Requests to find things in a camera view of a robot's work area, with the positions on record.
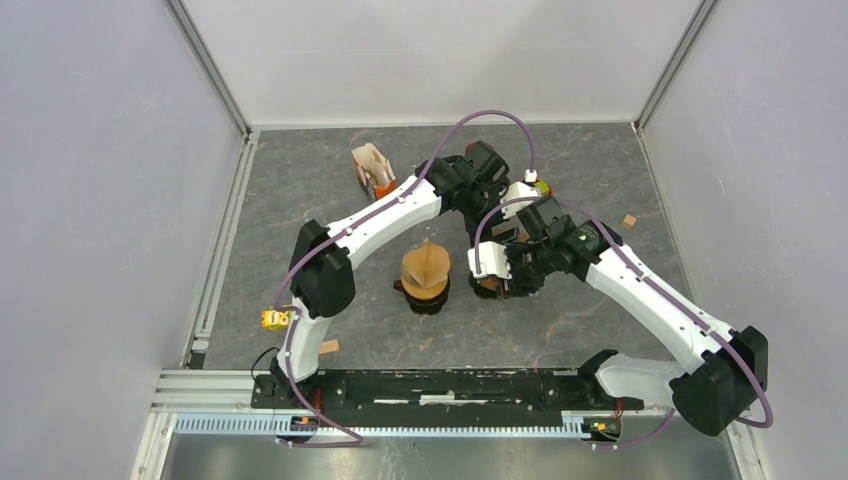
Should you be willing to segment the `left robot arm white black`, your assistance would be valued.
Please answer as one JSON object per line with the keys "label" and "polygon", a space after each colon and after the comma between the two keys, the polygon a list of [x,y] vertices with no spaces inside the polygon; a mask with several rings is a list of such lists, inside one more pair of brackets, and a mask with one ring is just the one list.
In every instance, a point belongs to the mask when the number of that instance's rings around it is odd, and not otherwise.
{"label": "left robot arm white black", "polygon": [[354,214],[327,226],[316,220],[304,224],[281,287],[291,301],[274,301],[276,311],[291,316],[284,344],[270,367],[278,397],[295,408],[312,399],[311,376],[318,369],[329,321],[355,298],[354,272],[367,257],[446,212],[459,212],[467,228],[477,227],[506,190],[509,172],[490,144],[477,141],[461,155],[424,162],[394,191]]}

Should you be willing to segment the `brown paper coffee filter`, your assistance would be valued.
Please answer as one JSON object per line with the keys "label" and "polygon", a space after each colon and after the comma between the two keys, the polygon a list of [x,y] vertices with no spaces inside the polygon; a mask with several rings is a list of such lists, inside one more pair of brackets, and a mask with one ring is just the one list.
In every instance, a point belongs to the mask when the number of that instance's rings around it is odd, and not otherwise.
{"label": "brown paper coffee filter", "polygon": [[425,241],[407,252],[401,260],[401,282],[418,290],[443,287],[449,278],[450,256],[441,245]]}

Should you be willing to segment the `clear glass dripper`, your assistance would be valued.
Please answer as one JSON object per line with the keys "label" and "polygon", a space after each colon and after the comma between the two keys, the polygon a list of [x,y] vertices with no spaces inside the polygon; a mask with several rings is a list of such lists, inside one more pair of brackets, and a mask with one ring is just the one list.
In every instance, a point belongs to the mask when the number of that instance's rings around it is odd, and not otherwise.
{"label": "clear glass dripper", "polygon": [[401,276],[405,289],[414,297],[429,299],[438,295],[449,280],[450,259],[447,256],[423,257],[405,255]]}

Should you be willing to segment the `orange coffee filter box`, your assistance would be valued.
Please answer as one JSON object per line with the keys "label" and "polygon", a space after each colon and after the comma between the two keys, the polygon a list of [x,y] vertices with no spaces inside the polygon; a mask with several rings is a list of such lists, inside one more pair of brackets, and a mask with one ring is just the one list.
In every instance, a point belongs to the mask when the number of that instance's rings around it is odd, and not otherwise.
{"label": "orange coffee filter box", "polygon": [[374,203],[391,193],[397,186],[390,161],[372,143],[351,151],[358,183]]}

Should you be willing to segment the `brown glass dripper cup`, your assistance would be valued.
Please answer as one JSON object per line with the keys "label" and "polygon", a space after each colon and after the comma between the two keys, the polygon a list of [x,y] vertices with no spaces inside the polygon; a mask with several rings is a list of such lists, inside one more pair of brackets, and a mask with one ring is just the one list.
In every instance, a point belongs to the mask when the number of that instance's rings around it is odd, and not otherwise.
{"label": "brown glass dripper cup", "polygon": [[401,292],[412,312],[419,315],[434,315],[439,313],[449,299],[450,280],[447,280],[444,289],[436,296],[429,299],[420,299],[412,296],[403,286],[401,280],[393,282],[393,289]]}

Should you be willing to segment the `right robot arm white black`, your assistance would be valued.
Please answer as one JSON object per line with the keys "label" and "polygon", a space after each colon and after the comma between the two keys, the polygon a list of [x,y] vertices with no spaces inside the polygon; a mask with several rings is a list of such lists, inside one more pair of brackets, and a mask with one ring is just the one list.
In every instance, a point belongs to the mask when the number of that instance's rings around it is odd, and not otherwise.
{"label": "right robot arm white black", "polygon": [[492,275],[510,293],[521,280],[575,276],[624,308],[671,353],[669,361],[606,350],[584,366],[580,400],[602,408],[627,397],[666,406],[697,431],[716,436],[731,423],[773,426],[767,396],[769,344],[753,326],[736,329],[695,305],[638,258],[620,236],[589,215],[576,225],[551,196],[502,201],[494,215],[516,218],[528,238],[477,241],[470,268]]}

